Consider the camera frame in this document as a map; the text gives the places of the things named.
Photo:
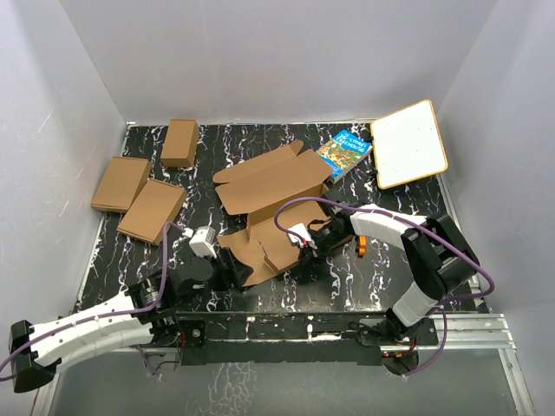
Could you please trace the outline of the white board yellow frame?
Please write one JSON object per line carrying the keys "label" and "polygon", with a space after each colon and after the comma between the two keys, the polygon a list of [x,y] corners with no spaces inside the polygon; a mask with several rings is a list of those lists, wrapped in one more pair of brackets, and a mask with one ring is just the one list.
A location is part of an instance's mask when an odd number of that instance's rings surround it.
{"label": "white board yellow frame", "polygon": [[370,123],[377,185],[385,190],[445,172],[434,105],[425,99]]}

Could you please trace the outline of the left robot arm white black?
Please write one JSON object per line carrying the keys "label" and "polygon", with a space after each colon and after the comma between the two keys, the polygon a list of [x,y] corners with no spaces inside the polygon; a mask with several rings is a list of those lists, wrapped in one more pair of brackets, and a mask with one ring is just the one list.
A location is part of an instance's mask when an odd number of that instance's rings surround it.
{"label": "left robot arm white black", "polygon": [[252,273],[229,251],[186,261],[183,274],[167,266],[117,295],[73,315],[10,327],[7,366],[15,393],[49,384],[75,364],[118,348],[160,344],[179,335],[176,311],[207,289],[238,289]]}

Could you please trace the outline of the folded brown cardboard box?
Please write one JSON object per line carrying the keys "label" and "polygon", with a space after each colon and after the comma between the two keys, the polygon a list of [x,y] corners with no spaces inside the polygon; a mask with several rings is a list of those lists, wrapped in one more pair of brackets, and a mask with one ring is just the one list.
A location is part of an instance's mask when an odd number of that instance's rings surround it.
{"label": "folded brown cardboard box", "polygon": [[120,221],[117,231],[158,246],[166,222],[173,222],[186,200],[186,190],[157,179],[149,179]]}

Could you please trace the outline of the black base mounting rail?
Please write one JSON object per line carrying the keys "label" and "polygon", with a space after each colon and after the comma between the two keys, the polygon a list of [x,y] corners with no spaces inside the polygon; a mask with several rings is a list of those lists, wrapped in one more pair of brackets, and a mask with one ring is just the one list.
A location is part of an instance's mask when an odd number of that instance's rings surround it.
{"label": "black base mounting rail", "polygon": [[224,362],[350,362],[380,366],[382,356],[439,343],[427,318],[402,335],[385,328],[385,316],[369,313],[193,313],[159,319],[141,343],[149,353],[170,352],[183,366]]}

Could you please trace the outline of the orange toy car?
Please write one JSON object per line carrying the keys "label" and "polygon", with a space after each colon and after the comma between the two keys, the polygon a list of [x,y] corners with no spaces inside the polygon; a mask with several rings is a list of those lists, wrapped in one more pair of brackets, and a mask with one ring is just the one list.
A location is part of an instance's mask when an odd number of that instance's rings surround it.
{"label": "orange toy car", "polygon": [[357,237],[356,254],[359,257],[364,257],[367,252],[367,239],[365,236]]}

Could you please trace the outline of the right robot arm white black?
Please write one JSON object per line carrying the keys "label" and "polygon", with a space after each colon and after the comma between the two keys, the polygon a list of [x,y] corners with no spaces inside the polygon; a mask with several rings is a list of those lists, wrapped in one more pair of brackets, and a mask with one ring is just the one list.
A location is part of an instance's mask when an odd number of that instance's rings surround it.
{"label": "right robot arm white black", "polygon": [[408,259],[413,282],[378,322],[353,322],[359,333],[399,344],[415,337],[418,326],[447,296],[475,274],[475,268],[453,253],[478,263],[454,221],[447,214],[409,216],[375,204],[355,209],[333,208],[330,221],[315,220],[321,227],[306,228],[301,259],[326,257],[328,252],[351,237],[373,237],[402,249]]}

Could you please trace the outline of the blue Treehouse book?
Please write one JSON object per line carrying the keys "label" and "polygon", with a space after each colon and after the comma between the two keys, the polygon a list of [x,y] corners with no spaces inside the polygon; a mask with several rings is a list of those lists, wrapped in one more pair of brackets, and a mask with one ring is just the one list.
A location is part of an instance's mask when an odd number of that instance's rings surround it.
{"label": "blue Treehouse book", "polygon": [[338,182],[369,156],[372,144],[347,130],[342,130],[320,146],[316,153],[332,169],[329,181]]}

